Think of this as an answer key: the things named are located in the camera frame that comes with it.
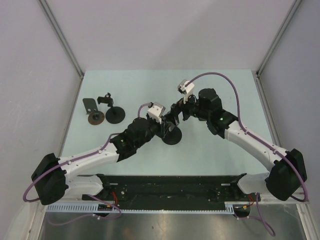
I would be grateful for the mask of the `black stand holding white phone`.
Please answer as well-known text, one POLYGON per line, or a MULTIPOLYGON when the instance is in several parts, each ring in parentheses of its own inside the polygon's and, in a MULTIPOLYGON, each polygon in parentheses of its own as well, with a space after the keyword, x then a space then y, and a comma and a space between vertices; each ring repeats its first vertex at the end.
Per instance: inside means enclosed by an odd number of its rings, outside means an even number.
POLYGON ((182 140, 182 131, 174 124, 168 124, 161 140, 170 146, 178 144, 182 140))

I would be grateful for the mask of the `black stand holding purple phone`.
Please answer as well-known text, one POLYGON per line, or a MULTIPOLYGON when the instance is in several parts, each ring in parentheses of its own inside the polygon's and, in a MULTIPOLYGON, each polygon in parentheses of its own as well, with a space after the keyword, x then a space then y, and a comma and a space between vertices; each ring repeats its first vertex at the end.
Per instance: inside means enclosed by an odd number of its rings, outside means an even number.
POLYGON ((119 124, 125 119, 125 110, 122 107, 114 106, 114 100, 109 92, 105 96, 99 96, 97 102, 98 104, 107 104, 109 107, 105 113, 105 119, 108 123, 119 124))

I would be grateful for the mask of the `rusty base phone stand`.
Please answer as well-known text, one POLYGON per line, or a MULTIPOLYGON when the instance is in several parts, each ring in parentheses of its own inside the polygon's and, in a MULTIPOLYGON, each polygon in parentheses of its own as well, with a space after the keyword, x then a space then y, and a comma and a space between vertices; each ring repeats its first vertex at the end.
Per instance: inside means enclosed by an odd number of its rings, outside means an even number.
POLYGON ((105 119, 105 115, 99 111, 96 100, 94 98, 83 98, 82 102, 88 115, 88 122, 94 126, 101 124, 105 119))

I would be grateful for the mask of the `white silver phone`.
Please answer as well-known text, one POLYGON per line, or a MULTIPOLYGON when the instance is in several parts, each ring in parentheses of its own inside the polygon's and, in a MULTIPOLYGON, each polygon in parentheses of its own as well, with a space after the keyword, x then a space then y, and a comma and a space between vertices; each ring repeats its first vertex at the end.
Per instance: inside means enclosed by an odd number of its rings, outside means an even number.
POLYGON ((165 119, 168 122, 168 130, 170 132, 172 132, 173 129, 180 123, 179 114, 175 110, 170 110, 168 113, 166 113, 165 119))

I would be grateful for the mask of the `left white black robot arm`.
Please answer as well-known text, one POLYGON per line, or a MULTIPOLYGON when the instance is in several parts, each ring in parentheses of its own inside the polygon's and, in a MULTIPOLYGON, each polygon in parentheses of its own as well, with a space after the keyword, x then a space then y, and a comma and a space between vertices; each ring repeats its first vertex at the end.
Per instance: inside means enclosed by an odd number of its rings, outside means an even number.
POLYGON ((161 122, 151 117, 137 117, 123 132, 111 134, 103 146, 87 153, 69 157, 45 155, 31 175, 37 200, 44 206, 59 201, 71 190, 71 181, 82 172, 130 158, 154 136, 164 139, 179 123, 170 116, 161 117, 161 122))

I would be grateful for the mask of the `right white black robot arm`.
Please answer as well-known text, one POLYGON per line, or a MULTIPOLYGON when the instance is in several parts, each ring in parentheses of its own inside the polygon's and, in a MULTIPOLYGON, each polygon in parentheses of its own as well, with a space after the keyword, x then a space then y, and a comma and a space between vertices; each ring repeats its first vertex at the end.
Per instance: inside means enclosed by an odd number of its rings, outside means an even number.
POLYGON ((237 116, 222 107, 222 101, 213 88, 204 88, 195 97, 192 90, 178 88, 183 98, 172 104, 170 114, 175 125, 179 114, 205 121, 209 131, 226 139, 255 157, 267 170, 266 173, 242 174, 230 188, 231 196, 242 201, 251 193, 270 193, 286 201, 307 180, 303 155, 297 149, 286 150, 256 136, 242 126, 237 116))

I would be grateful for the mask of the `right aluminium frame post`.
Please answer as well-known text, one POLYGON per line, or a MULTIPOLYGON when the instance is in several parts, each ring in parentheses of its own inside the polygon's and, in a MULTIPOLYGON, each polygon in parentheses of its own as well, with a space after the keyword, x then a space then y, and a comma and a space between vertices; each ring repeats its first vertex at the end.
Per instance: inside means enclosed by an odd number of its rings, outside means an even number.
POLYGON ((275 37, 273 38, 271 45, 269 46, 266 54, 264 55, 262 62, 260 63, 259 67, 257 68, 255 74, 258 78, 261 77, 267 63, 271 59, 274 51, 280 44, 280 41, 282 40, 284 34, 286 33, 288 27, 290 26, 291 22, 293 21, 295 15, 297 14, 299 8, 301 7, 304 0, 294 0, 292 5, 289 8, 289 11, 287 12, 283 22, 281 23, 278 31, 276 32, 275 37))

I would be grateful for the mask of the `aluminium frame post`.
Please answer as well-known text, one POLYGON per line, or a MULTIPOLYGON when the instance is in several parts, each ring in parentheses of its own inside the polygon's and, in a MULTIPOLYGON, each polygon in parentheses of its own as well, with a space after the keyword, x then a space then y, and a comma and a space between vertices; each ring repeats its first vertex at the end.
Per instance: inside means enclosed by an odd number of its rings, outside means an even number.
POLYGON ((255 74, 258 78, 261 77, 267 63, 271 59, 274 51, 280 44, 280 41, 282 40, 284 34, 286 33, 288 27, 290 26, 291 22, 293 21, 295 15, 297 14, 299 8, 301 7, 304 0, 294 0, 292 5, 289 8, 289 11, 287 12, 283 22, 281 23, 278 31, 276 32, 275 37, 273 38, 271 45, 269 46, 266 54, 264 55, 262 62, 260 63, 259 67, 257 68, 255 74))
POLYGON ((63 30, 57 21, 54 12, 52 11, 49 3, 47 0, 37 0, 37 3, 39 4, 44 16, 46 17, 49 25, 51 26, 54 34, 56 35, 60 45, 62 46, 62 49, 64 50, 66 56, 68 57, 71 65, 73 66, 74 70, 76 71, 79 78, 82 80, 84 78, 84 72, 67 40, 65 37, 65 34, 63 33, 63 30))

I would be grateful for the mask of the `left aluminium frame post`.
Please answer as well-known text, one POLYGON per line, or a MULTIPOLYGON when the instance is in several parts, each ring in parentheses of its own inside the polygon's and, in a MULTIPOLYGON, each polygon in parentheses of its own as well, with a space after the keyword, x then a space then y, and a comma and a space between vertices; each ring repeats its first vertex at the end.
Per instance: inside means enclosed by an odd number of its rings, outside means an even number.
POLYGON ((39 4, 44 16, 46 17, 49 25, 51 26, 54 34, 56 35, 60 45, 62 46, 62 49, 64 50, 66 56, 68 57, 71 65, 73 66, 74 70, 76 71, 79 78, 82 80, 84 78, 84 72, 67 40, 65 37, 65 34, 63 33, 63 30, 57 21, 54 12, 52 11, 49 3, 47 0, 37 0, 37 3, 39 4))

